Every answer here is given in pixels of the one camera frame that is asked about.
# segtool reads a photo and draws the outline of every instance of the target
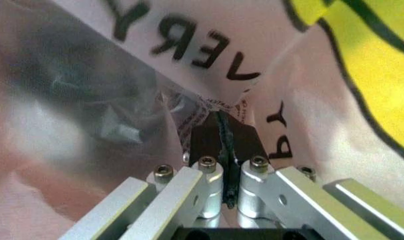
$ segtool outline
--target black lettering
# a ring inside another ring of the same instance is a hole
[[[286,121],[282,116],[282,112],[283,112],[283,101],[280,103],[279,112],[268,116],[267,117],[267,122],[271,123],[271,122],[274,122],[274,121],[279,121],[286,127]]]
[[[283,144],[286,144],[288,146],[288,150],[285,152],[282,151]],[[277,140],[277,152],[268,154],[268,158],[269,159],[292,158],[291,145],[289,144],[288,137],[283,135]]]
[[[113,0],[107,0],[107,3],[116,16],[113,37],[122,42],[126,39],[129,26],[145,16],[150,10],[150,5],[146,1],[140,1],[129,9],[125,15],[121,16]]]
[[[220,34],[219,32],[216,32],[216,31],[210,31],[209,37],[218,41],[217,46],[215,48],[210,48],[209,46],[206,46],[206,45],[202,46],[200,48],[200,51],[202,53],[209,54],[208,59],[206,61],[193,60],[193,62],[191,64],[193,64],[197,67],[204,68],[204,69],[210,68],[210,66],[212,66],[212,64],[215,62],[217,57],[222,53],[222,51],[230,43],[230,40],[226,36]]]
[[[169,35],[169,32],[173,26],[181,26],[182,28],[184,28],[184,33],[178,39]],[[187,47],[195,31],[195,22],[184,19],[180,16],[166,16],[159,24],[159,32],[166,39],[166,41],[162,45],[153,48],[151,50],[151,53],[154,55],[158,55],[173,47],[176,47],[173,59],[180,60],[187,50]]]
[[[244,81],[244,80],[251,80],[259,75],[261,75],[260,72],[253,72],[253,73],[247,73],[247,74],[238,74],[236,73],[237,70],[239,69],[240,65],[243,62],[243,53],[241,51],[238,51],[236,53],[236,56],[234,57],[233,62],[231,63],[230,69],[228,70],[227,73],[227,78],[230,80],[238,80],[238,81]]]

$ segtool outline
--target black outline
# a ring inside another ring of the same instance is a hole
[[[335,0],[323,0],[323,4],[327,7],[329,7]]]
[[[391,149],[393,149],[397,154],[399,154],[402,158],[404,158],[404,147],[400,145],[397,141],[395,141],[391,136],[389,136],[386,131],[384,131],[380,124],[375,120],[374,116],[371,114],[369,109],[366,106],[365,100],[360,93],[359,89],[357,86],[354,84],[353,79],[349,75],[349,73],[346,70],[345,63],[343,61],[343,58],[340,54],[337,42],[335,41],[334,34],[332,32],[331,27],[328,25],[325,19],[320,18],[318,21],[319,26],[325,31],[326,35],[329,38],[329,41],[331,43],[332,50],[334,52],[335,58],[338,63],[338,67],[340,69],[340,72],[343,76],[343,79],[355,97],[359,109],[362,112],[362,115],[365,117],[366,121],[369,123],[371,128],[374,130],[374,132],[377,134],[377,136],[382,139]]]
[[[291,0],[282,0],[283,6],[285,8],[285,11],[289,17],[289,20],[291,21],[292,25],[300,32],[305,32],[309,26],[305,24],[297,15],[297,12],[295,11],[295,7],[292,4]]]
[[[393,32],[374,11],[362,0],[342,0],[365,24],[391,46],[404,52],[404,40]]]

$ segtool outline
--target plastic bag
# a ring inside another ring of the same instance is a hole
[[[0,0],[0,238],[57,238],[127,176],[179,169],[218,109],[274,167],[404,209],[396,2]]]

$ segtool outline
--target yellow graphic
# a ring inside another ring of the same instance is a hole
[[[292,0],[298,17],[307,25],[313,25],[323,16],[328,8],[324,0]]]
[[[364,0],[379,19],[404,40],[404,0]],[[380,127],[404,147],[404,52],[380,38],[341,0],[292,0],[308,25],[323,17],[366,107]]]
[[[364,0],[370,9],[404,40],[404,0]]]

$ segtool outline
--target hex bolt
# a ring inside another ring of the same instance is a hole
[[[268,170],[269,162],[263,156],[254,156],[251,158],[250,169],[257,173],[264,173]]]
[[[316,171],[308,166],[298,166],[297,169],[302,172],[306,177],[308,177],[311,181],[316,181]]]
[[[189,152],[185,152],[182,154],[182,162],[184,163],[184,165],[188,166],[188,163],[190,162],[190,153]]]
[[[154,168],[154,180],[160,184],[167,184],[174,177],[174,169],[171,165],[161,164]]]
[[[215,172],[217,166],[217,160],[211,156],[203,156],[199,158],[198,168],[204,174],[211,174]]]

